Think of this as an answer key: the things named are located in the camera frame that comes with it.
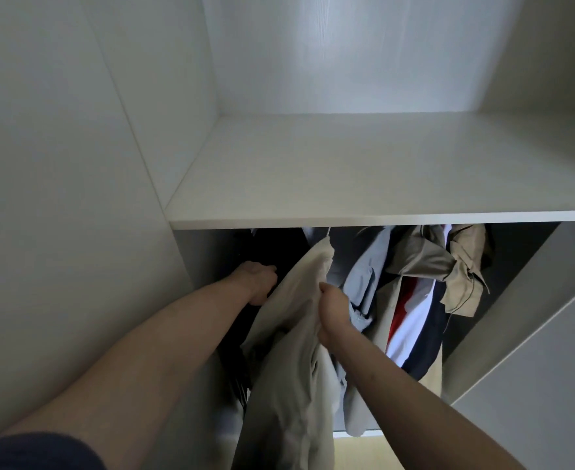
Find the black garment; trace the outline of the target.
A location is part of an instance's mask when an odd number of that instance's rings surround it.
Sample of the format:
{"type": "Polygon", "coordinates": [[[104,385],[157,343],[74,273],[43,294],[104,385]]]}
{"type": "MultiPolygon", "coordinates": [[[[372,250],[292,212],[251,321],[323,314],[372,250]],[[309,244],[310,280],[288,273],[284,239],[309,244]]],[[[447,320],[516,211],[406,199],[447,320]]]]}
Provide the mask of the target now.
{"type": "MultiPolygon", "coordinates": [[[[301,228],[262,228],[255,232],[246,230],[239,233],[238,238],[243,240],[238,261],[252,261],[265,266],[274,266],[278,283],[310,249],[306,234],[301,228]]],[[[217,349],[229,387],[244,413],[247,410],[247,395],[251,389],[251,378],[241,345],[259,309],[259,306],[246,305],[217,349]]]]}

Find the white wardrobe shelf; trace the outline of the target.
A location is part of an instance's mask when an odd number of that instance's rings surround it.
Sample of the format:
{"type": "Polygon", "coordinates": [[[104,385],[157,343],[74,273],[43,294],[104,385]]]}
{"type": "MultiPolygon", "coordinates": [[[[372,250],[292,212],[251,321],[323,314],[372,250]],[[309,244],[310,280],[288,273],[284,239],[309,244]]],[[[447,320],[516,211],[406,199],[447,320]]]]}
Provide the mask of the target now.
{"type": "Polygon", "coordinates": [[[221,117],[174,230],[575,221],[575,115],[221,117]]]}

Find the khaki trench coat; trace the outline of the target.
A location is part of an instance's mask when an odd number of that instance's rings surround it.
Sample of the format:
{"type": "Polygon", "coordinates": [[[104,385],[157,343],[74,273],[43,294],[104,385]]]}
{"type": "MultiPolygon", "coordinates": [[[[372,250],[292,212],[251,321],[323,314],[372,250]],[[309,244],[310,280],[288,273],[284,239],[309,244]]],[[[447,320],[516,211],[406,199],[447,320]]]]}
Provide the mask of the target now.
{"type": "MultiPolygon", "coordinates": [[[[377,321],[371,325],[368,332],[372,342],[385,355],[396,302],[401,291],[401,278],[387,273],[385,269],[392,258],[394,246],[401,240],[406,231],[412,227],[415,226],[403,228],[400,233],[393,234],[392,244],[388,250],[383,274],[375,294],[377,321]]],[[[445,308],[443,339],[450,317],[452,315],[474,316],[482,294],[487,290],[486,282],[481,274],[486,236],[487,230],[483,224],[452,225],[452,231],[448,236],[448,250],[454,262],[452,272],[445,281],[446,291],[441,300],[445,308]]],[[[436,361],[429,368],[424,378],[429,375],[429,372],[434,367],[442,365],[442,347],[443,340],[436,361]]]]}

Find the person's left hand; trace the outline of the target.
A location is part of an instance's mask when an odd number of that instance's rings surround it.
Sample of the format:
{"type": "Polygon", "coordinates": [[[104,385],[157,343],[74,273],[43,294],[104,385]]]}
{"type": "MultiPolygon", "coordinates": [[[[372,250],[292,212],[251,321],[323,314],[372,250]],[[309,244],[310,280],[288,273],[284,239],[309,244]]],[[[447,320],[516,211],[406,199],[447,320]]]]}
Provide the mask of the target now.
{"type": "Polygon", "coordinates": [[[233,271],[228,279],[230,282],[235,283],[244,292],[247,298],[247,303],[254,306],[254,266],[263,265],[259,262],[247,260],[240,264],[235,271],[233,271]]]}

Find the light blue shirt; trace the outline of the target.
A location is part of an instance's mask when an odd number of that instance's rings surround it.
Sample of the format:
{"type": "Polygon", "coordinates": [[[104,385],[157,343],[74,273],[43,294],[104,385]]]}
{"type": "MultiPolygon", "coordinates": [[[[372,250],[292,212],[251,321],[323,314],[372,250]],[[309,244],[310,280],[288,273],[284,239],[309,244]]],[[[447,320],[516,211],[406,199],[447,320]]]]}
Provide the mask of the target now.
{"type": "MultiPolygon", "coordinates": [[[[337,286],[349,300],[350,321],[360,333],[377,321],[373,300],[383,273],[394,226],[332,227],[330,243],[333,263],[327,282],[337,286]]],[[[373,420],[361,395],[348,383],[346,371],[336,357],[334,367],[340,384],[340,404],[344,431],[360,437],[373,420]]]]}

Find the person's right hand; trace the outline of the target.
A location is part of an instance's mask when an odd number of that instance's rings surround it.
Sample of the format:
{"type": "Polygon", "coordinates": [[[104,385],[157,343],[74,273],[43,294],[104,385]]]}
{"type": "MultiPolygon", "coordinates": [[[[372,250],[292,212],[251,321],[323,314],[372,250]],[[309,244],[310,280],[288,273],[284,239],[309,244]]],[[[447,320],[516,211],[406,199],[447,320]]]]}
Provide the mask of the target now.
{"type": "Polygon", "coordinates": [[[329,350],[333,349],[336,342],[351,325],[349,304],[348,297],[338,288],[338,300],[335,304],[318,305],[318,315],[321,323],[318,337],[321,343],[329,350]]]}

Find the dark blue sleeve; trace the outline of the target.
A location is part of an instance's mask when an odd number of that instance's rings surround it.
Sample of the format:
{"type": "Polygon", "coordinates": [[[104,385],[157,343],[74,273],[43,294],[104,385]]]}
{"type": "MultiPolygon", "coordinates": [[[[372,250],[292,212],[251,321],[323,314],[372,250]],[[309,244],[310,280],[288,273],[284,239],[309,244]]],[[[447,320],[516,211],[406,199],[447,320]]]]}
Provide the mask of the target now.
{"type": "Polygon", "coordinates": [[[0,470],[107,470],[86,443],[53,432],[0,437],[0,470]]]}

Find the beige garment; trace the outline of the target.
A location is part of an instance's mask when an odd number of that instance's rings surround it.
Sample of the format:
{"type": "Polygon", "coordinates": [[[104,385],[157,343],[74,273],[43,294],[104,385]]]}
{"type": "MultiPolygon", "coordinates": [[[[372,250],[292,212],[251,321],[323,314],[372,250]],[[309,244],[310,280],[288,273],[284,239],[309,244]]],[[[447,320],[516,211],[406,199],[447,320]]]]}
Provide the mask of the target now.
{"type": "Polygon", "coordinates": [[[250,391],[231,470],[333,470],[341,386],[318,338],[330,238],[315,244],[261,306],[241,345],[250,391]]]}

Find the person's right forearm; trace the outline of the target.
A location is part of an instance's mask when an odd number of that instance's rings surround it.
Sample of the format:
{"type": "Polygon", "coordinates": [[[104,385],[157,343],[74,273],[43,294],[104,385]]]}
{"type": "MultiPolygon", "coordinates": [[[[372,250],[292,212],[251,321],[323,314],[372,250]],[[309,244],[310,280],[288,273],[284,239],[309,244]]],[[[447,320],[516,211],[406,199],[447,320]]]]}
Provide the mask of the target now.
{"type": "Polygon", "coordinates": [[[324,325],[320,333],[405,470],[525,470],[351,324],[324,325]]]}

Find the person's left forearm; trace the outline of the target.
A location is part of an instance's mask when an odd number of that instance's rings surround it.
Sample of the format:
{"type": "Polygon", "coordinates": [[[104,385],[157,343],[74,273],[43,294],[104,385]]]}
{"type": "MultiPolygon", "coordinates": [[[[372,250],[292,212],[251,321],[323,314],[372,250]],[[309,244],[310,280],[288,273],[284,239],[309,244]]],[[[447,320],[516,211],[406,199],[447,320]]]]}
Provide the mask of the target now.
{"type": "Polygon", "coordinates": [[[119,459],[149,445],[247,304],[228,278],[159,311],[81,378],[4,432],[59,432],[119,459]]]}

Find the white wardrobe door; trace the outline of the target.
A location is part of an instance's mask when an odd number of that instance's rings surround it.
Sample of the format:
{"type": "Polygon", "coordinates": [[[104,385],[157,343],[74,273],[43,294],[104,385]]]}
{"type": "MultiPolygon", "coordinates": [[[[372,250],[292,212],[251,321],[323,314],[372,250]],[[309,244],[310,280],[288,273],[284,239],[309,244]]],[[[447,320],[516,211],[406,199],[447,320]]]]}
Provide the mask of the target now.
{"type": "Polygon", "coordinates": [[[442,397],[526,468],[575,470],[575,222],[490,229],[489,291],[448,325],[442,397]]]}

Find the red white navy striped shirt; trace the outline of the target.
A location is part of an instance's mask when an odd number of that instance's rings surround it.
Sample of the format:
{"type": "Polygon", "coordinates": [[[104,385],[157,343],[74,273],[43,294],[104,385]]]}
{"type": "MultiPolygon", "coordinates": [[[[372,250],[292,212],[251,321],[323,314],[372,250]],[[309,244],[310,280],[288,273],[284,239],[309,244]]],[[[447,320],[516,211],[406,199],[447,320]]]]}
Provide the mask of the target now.
{"type": "Polygon", "coordinates": [[[386,272],[401,278],[386,355],[419,381],[436,361],[443,340],[445,281],[452,272],[452,225],[415,226],[394,246],[386,272]]]}

